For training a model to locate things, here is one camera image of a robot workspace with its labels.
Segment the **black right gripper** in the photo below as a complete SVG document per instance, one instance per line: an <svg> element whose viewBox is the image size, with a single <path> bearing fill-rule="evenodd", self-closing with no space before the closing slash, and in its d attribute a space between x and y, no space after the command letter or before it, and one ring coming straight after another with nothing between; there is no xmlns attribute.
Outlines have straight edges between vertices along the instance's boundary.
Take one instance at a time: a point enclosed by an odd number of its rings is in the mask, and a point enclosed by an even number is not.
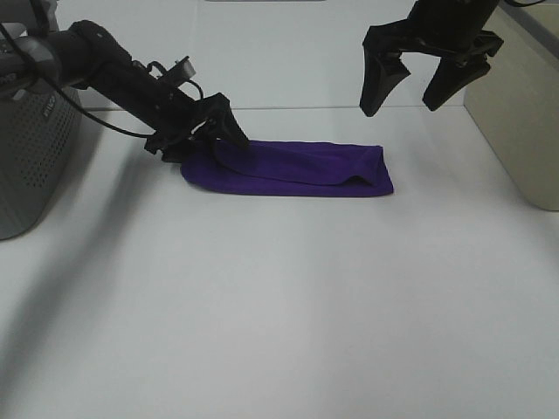
<svg viewBox="0 0 559 419"><path fill-rule="evenodd" d="M404 19L370 26L363 40L364 78L360 108L373 117L392 90L411 73L401 60L407 52L439 57L423 102L436 111L455 93L485 76L504 41L492 31L462 31L455 24L432 26Z"/></svg>

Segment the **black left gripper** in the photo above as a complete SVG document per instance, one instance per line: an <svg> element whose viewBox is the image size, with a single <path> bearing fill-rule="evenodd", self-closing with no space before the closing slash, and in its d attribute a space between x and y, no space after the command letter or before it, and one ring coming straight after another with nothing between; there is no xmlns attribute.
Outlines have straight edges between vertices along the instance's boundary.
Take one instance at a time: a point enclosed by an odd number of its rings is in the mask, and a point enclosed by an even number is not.
<svg viewBox="0 0 559 419"><path fill-rule="evenodd" d="M250 143L222 93L199 100L182 92L150 94L144 122L154 130L144 150L160 154L164 162L183 162L202 142L228 141L238 148Z"/></svg>

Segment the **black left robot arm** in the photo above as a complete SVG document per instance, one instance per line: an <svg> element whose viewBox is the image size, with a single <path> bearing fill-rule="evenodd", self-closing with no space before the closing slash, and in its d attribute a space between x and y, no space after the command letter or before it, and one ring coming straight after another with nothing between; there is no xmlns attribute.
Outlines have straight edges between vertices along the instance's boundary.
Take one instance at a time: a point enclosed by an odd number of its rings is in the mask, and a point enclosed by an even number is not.
<svg viewBox="0 0 559 419"><path fill-rule="evenodd" d="M227 141L241 149L249 145L222 93L195 100L181 90L195 74L188 57L170 68L157 61L144 65L107 30L88 20L41 37L1 33L7 44L1 52L4 99L22 90L54 91L80 110L65 88L93 89L152 128L152 134L143 137L144 148L161 154L165 162L183 162L203 141Z"/></svg>

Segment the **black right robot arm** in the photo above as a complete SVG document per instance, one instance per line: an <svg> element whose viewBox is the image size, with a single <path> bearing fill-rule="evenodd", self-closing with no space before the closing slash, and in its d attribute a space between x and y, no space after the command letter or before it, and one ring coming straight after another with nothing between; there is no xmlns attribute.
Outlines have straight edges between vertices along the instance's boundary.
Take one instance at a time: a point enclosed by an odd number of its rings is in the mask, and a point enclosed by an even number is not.
<svg viewBox="0 0 559 419"><path fill-rule="evenodd" d="M496 55L503 40L484 25L495 11L496 1L416 1L407 18L371 25L362 41L364 79L359 106L372 117L392 90L411 72L403 64L404 53L439 58L423 102L439 109L455 93L485 76L487 59Z"/></svg>

